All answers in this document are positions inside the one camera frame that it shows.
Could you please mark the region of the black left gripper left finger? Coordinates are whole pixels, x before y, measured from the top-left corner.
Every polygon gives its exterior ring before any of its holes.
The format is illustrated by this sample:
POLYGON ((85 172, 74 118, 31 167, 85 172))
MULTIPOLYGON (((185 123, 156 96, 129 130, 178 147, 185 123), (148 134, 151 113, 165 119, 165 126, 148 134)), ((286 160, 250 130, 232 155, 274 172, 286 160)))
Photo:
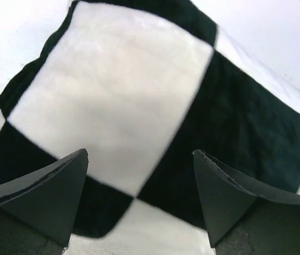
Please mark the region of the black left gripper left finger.
POLYGON ((88 152, 80 149, 0 184, 0 254, 63 254, 88 162, 88 152))

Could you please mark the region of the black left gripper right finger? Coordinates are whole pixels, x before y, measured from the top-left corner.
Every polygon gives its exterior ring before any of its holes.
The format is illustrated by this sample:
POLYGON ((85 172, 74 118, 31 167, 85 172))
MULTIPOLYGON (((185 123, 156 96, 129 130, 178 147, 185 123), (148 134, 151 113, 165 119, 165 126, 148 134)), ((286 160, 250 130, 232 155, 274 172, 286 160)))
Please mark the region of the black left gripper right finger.
POLYGON ((216 254, 300 255, 300 195, 249 177, 203 151, 194 171, 216 254))

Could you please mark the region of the black white checkered pillowcase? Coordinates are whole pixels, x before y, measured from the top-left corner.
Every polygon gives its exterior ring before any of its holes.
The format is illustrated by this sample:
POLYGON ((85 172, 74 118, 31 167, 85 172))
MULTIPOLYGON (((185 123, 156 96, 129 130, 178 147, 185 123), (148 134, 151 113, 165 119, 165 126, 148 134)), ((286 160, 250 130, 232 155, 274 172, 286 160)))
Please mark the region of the black white checkered pillowcase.
POLYGON ((81 148, 74 234, 205 236, 197 149, 300 194, 300 90, 190 1, 76 1, 0 94, 0 184, 81 148))

